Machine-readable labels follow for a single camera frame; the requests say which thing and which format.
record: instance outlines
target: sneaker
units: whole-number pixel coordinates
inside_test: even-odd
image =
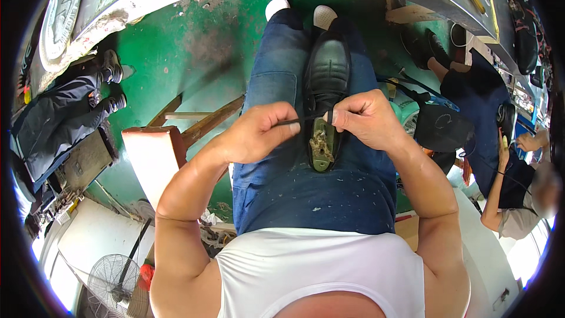
[[[337,14],[332,8],[326,5],[318,5],[314,9],[314,26],[322,30],[328,30],[332,21],[337,18]]]
[[[514,126],[517,117],[516,106],[512,102],[505,102],[498,106],[496,124],[502,129],[502,136],[506,136],[509,143],[514,138]]]
[[[125,106],[127,105],[127,100],[125,99],[124,94],[120,94],[120,96],[118,97],[110,96],[108,97],[108,100],[110,103],[110,108],[112,110],[112,113],[116,112],[117,110],[121,110],[122,108],[125,108]]]
[[[267,18],[267,22],[277,11],[289,8],[290,3],[288,0],[271,0],[265,8],[265,17]]]
[[[400,34],[400,40],[406,52],[412,57],[414,64],[421,70],[429,70],[428,60],[433,56],[433,53],[427,46],[422,44],[412,30],[403,30]]]
[[[304,110],[306,116],[317,116],[305,123],[308,158],[318,172],[334,165],[340,146],[340,133],[322,116],[333,110],[349,92],[351,56],[343,35],[326,31],[316,41],[304,76]]]
[[[122,81],[124,71],[122,69],[122,66],[120,65],[119,60],[117,59],[116,52],[114,52],[113,49],[108,49],[106,52],[104,52],[104,63],[102,64],[102,68],[108,69],[110,72],[108,83],[120,83]]]
[[[429,48],[432,50],[433,56],[436,58],[438,63],[449,70],[452,60],[446,53],[439,37],[430,29],[426,29],[426,36],[428,37]]]

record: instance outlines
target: perforated white shoe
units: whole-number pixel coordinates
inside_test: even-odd
[[[288,8],[290,8],[288,0],[271,0],[265,8],[265,17],[269,21],[277,11]]]
[[[332,8],[326,5],[318,5],[314,9],[314,26],[327,31],[336,17],[337,14]]]

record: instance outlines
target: worn floor paint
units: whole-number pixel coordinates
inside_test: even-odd
[[[128,98],[124,110],[109,117],[120,162],[106,169],[98,180],[122,205],[131,207],[144,192],[125,152],[121,131],[145,126],[167,103],[182,93],[180,112],[214,111],[245,93],[254,56],[266,25],[265,6],[270,0],[181,0],[148,14],[134,26],[111,35],[99,51],[115,48],[126,78],[121,87]],[[399,38],[399,26],[385,22],[385,0],[290,0],[311,26],[317,5],[329,5],[338,15],[349,16],[362,32],[379,74],[394,74],[391,61],[412,77],[438,90],[430,71],[414,66]],[[445,21],[418,23],[416,29],[434,30],[444,43],[450,25]],[[225,130],[232,116],[189,148],[190,159],[213,136]],[[174,121],[180,131],[194,121]],[[107,196],[97,185],[89,193],[103,203]],[[226,176],[216,186],[209,209],[232,221],[232,193]],[[399,194],[397,212],[410,210]]]

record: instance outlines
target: fan grille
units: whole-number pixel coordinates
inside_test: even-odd
[[[100,258],[88,277],[89,304],[96,317],[145,317],[149,293],[137,285],[138,279],[139,267],[129,257],[110,254]]]

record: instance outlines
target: debris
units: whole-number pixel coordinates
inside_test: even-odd
[[[310,139],[310,147],[312,148],[314,158],[325,156],[330,162],[334,162],[332,152],[325,139],[324,131],[318,129],[314,132],[314,136]]]

